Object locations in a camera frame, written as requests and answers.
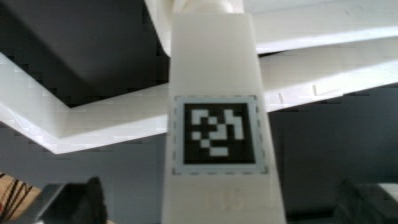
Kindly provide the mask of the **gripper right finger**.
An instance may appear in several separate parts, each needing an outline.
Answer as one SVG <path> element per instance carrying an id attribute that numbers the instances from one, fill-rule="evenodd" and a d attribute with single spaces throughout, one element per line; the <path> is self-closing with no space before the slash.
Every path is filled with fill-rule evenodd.
<path id="1" fill-rule="evenodd" d="M 376 183 L 341 182 L 334 224 L 398 224 L 398 200 Z"/>

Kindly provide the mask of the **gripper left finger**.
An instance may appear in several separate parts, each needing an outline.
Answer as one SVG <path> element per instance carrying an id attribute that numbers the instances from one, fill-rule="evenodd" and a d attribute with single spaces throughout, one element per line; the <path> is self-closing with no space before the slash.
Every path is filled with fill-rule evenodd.
<path id="1" fill-rule="evenodd" d="M 97 177 L 85 183 L 48 184 L 14 224 L 106 224 L 103 186 Z"/>

